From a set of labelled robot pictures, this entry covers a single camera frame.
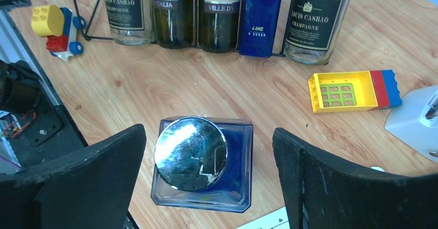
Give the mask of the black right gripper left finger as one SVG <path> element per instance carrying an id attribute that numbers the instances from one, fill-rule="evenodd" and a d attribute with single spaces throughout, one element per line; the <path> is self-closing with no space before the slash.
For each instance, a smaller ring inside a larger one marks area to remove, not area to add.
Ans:
<path id="1" fill-rule="evenodd" d="M 125 228 L 146 146 L 142 124 L 1 176 L 1 228 Z"/>

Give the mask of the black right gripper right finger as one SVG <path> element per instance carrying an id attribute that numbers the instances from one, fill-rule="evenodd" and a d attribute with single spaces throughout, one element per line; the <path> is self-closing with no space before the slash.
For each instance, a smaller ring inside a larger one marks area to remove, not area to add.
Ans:
<path id="1" fill-rule="evenodd" d="M 377 171 L 283 128 L 272 146 L 290 228 L 437 228 L 437 174 Z"/>

